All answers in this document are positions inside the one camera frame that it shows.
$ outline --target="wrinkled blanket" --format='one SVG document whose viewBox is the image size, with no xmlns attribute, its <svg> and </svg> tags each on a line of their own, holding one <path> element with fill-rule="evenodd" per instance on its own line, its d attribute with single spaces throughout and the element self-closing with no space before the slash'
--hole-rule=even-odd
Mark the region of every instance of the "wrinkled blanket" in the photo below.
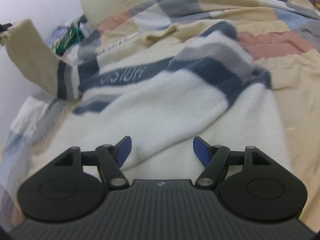
<svg viewBox="0 0 320 240">
<path fill-rule="evenodd" d="M 28 171 L 71 146 L 92 150 L 126 135 L 133 149 L 123 171 L 131 181 L 194 180 L 203 169 L 192 152 L 196 135 L 234 150 L 256 145 L 290 169 L 271 76 L 255 61 L 316 49 L 305 30 L 318 20 L 306 0 L 154 0 L 107 18 L 62 60 L 30 21 L 17 24 L 6 42 L 12 61 L 58 98 L 52 106 L 77 102 L 55 134 L 45 114 L 34 124 L 42 133 L 34 129 L 25 137 L 16 126 L 1 164 L 7 167 L 0 177 L 7 217 Z M 37 139 L 43 134 L 50 139 Z M 18 147 L 24 162 L 12 150 L 19 136 L 26 140 Z"/>
</svg>

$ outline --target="circular pad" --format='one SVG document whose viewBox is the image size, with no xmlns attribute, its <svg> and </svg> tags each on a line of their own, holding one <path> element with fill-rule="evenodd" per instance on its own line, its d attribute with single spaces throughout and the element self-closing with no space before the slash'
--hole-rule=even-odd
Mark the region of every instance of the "circular pad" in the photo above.
<svg viewBox="0 0 320 240">
<path fill-rule="evenodd" d="M 284 186 L 275 179 L 255 179 L 247 189 L 252 196 L 265 200 L 276 199 L 284 193 Z"/>
<path fill-rule="evenodd" d="M 72 197 L 77 190 L 74 182 L 56 179 L 45 182 L 39 189 L 40 195 L 49 200 L 63 200 Z"/>
</svg>

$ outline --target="bed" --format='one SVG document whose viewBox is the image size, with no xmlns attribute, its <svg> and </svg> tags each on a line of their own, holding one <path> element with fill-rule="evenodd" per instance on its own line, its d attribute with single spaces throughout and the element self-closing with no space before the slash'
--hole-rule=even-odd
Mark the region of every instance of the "bed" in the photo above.
<svg viewBox="0 0 320 240">
<path fill-rule="evenodd" d="M 292 171 L 308 189 L 300 219 L 320 229 L 320 13 L 308 0 L 81 3 L 96 29 L 62 59 L 30 20 L 0 39 L 43 89 L 24 103 L 4 147 L 6 220 L 23 221 L 19 185 L 71 146 L 92 150 L 130 135 L 130 181 L 194 180 L 200 135 L 233 150 L 256 145 Z"/>
</svg>

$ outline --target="gray stripe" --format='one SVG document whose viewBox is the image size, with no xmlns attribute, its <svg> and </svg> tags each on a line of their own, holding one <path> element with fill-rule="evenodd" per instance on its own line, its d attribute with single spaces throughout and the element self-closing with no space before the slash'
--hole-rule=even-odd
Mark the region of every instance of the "gray stripe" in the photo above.
<svg viewBox="0 0 320 240">
<path fill-rule="evenodd" d="M 83 101 L 76 109 L 73 110 L 73 114 L 81 115 L 87 112 L 100 113 L 103 111 L 112 101 L 117 99 L 118 95 L 106 95 L 99 94 L 90 97 L 88 100 Z"/>
<path fill-rule="evenodd" d="M 64 82 L 67 88 L 67 100 L 72 100 L 75 98 L 72 87 L 72 67 L 70 65 L 66 65 L 66 69 L 64 71 Z"/>
<path fill-rule="evenodd" d="M 285 3 L 289 8 L 295 9 L 296 13 L 312 18 L 312 19 L 316 19 L 316 20 L 320 20 L 319 15 L 317 15 L 317 13 L 314 10 L 302 7 L 302 6 L 298 6 L 298 5 L 294 5 L 292 3 L 286 2 Z"/>
<path fill-rule="evenodd" d="M 219 61 L 228 70 L 236 74 L 242 82 L 246 82 L 252 78 L 252 66 L 244 62 L 233 49 L 218 42 L 206 44 L 198 48 L 187 47 L 183 49 L 174 60 L 187 61 L 204 57 L 210 57 Z"/>
</svg>

